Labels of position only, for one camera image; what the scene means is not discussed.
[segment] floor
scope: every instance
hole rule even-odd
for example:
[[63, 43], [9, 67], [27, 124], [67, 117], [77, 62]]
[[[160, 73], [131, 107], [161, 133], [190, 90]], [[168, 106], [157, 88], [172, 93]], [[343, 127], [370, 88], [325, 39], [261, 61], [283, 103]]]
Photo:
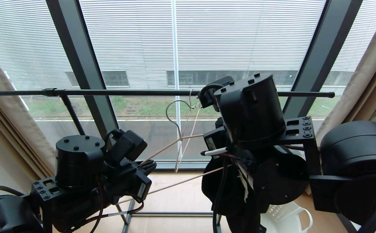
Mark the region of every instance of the floor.
[[[189, 179], [199, 173], [154, 173], [149, 175], [153, 184], [151, 191], [182, 180]], [[306, 208], [313, 217], [313, 226], [309, 233], [345, 233], [343, 227], [335, 214], [315, 211], [310, 196], [302, 195], [295, 200], [297, 205]], [[129, 202], [121, 204], [122, 210], [127, 210]], [[149, 195], [145, 200], [145, 207], [142, 211], [195, 211], [210, 212], [211, 202], [201, 191], [201, 178], [188, 181], [169, 189], [162, 190]], [[105, 213], [117, 212], [115, 206], [105, 209]], [[302, 228], [309, 223], [308, 215], [302, 212], [300, 215]], [[75, 231], [76, 233], [88, 233], [93, 223], [88, 224]], [[121, 232], [123, 220], [120, 216], [103, 218], [100, 221], [95, 233]], [[229, 233], [229, 227], [225, 217], [221, 220], [223, 233]], [[132, 217], [129, 233], [212, 233], [212, 217]]]

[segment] black disc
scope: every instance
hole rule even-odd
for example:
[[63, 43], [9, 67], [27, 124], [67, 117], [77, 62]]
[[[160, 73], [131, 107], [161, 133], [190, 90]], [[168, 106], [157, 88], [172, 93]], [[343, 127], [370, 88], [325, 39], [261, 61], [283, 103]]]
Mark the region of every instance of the black disc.
[[306, 161], [298, 155], [281, 154], [265, 160], [254, 175], [254, 191], [271, 205], [298, 198], [309, 184]]
[[376, 211], [376, 175], [346, 182], [337, 190], [334, 202], [341, 214], [362, 226]]

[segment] asphalt road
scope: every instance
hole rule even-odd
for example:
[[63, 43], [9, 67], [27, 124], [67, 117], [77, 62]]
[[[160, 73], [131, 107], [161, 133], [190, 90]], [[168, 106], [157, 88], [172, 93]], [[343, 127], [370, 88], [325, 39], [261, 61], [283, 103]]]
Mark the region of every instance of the asphalt road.
[[[315, 131], [318, 130], [322, 121], [313, 121]], [[78, 131], [72, 121], [37, 121], [37, 124], [44, 132], [49, 142], [55, 146], [56, 142], [64, 136], [76, 135]], [[81, 122], [84, 132], [87, 135], [100, 137], [93, 121]], [[169, 145], [177, 138], [177, 131], [175, 125], [168, 121], [119, 121], [119, 126], [123, 130], [133, 130], [148, 143], [148, 147], [139, 157], [141, 159], [147, 158], [163, 147]], [[185, 129], [185, 135], [189, 135], [192, 131], [193, 121], [189, 121]], [[197, 121], [195, 125], [195, 134], [204, 134], [215, 129], [214, 121]], [[187, 143], [187, 139], [183, 142], [183, 148]], [[193, 138], [189, 142], [186, 149], [184, 160], [203, 160], [199, 153], [206, 150], [204, 139], [202, 137]], [[157, 160], [171, 160], [175, 161], [177, 157], [178, 146], [175, 144], [159, 154], [155, 159]]]

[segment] curtain fold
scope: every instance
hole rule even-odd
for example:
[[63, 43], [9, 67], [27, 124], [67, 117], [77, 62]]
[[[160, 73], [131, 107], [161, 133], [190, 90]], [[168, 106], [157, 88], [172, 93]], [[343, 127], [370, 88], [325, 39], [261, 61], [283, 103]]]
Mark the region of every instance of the curtain fold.
[[316, 133], [317, 143], [336, 126], [376, 116], [376, 33], [334, 109]]
[[[0, 90], [14, 90], [1, 68]], [[55, 149], [18, 96], [0, 97], [0, 131], [18, 152], [9, 156], [22, 158], [40, 179], [54, 175]]]

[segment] white road line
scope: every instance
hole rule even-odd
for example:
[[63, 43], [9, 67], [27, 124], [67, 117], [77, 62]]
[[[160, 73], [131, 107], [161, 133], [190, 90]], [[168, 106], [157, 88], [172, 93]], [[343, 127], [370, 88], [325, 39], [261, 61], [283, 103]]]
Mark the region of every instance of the white road line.
[[[73, 122], [73, 120], [35, 120], [37, 122]], [[86, 120], [80, 120], [81, 122], [90, 122], [94, 120], [86, 119]], [[167, 119], [129, 119], [129, 120], [117, 120], [117, 121], [168, 121]], [[197, 121], [216, 121], [215, 119], [197, 119]], [[312, 119], [312, 121], [324, 121], [324, 119]]]

